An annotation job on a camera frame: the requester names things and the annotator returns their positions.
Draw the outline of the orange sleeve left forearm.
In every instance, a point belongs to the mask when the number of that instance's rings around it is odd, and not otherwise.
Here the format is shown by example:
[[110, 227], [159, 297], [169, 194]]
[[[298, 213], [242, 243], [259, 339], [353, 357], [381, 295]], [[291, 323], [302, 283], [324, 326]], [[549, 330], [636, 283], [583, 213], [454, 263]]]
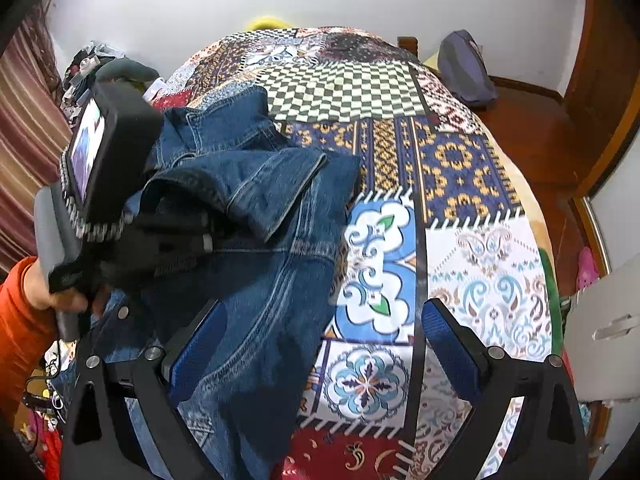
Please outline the orange sleeve left forearm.
[[25, 295], [25, 276], [36, 261], [21, 260], [1, 284], [1, 417], [10, 427], [27, 378], [56, 336], [54, 314], [33, 308]]

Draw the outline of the person left hand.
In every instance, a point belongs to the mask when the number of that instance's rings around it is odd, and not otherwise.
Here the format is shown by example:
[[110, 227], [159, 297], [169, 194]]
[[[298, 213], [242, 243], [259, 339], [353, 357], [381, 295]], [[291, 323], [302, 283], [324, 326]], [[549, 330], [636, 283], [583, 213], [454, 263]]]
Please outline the person left hand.
[[90, 311], [97, 318], [103, 315], [107, 301], [111, 296], [111, 289], [108, 286], [101, 286], [97, 292], [93, 292], [91, 300], [78, 292], [76, 288], [51, 294], [38, 259], [24, 273], [23, 292], [28, 304], [36, 310], [53, 309], [73, 313]]

